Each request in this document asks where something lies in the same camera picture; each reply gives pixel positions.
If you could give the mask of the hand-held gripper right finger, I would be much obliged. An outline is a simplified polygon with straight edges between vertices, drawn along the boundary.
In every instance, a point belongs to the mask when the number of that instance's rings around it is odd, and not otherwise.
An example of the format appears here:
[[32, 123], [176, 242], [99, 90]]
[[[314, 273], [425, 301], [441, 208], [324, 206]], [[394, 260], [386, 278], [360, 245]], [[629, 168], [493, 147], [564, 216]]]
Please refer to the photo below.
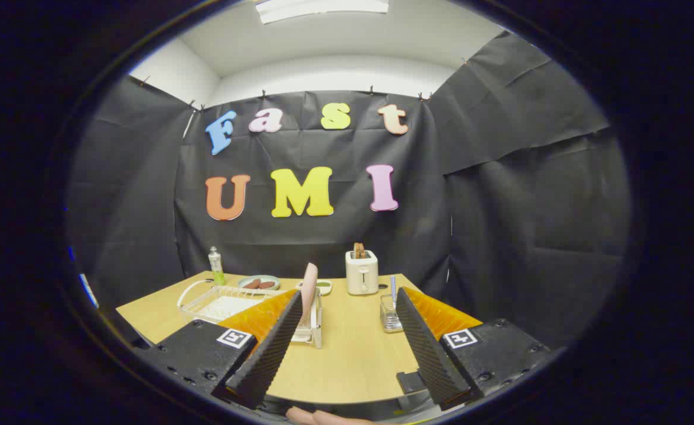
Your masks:
[[546, 344], [505, 318], [482, 322], [407, 287], [398, 291], [396, 314], [442, 410], [509, 387], [552, 359]]

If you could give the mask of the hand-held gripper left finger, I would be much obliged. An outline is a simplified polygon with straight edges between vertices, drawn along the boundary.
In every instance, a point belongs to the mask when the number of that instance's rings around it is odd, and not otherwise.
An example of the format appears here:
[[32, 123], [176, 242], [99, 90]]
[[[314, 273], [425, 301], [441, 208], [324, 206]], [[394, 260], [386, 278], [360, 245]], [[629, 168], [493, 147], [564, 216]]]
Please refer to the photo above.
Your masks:
[[219, 323], [195, 319], [137, 355], [176, 384], [254, 410], [263, 401], [302, 318], [289, 290]]

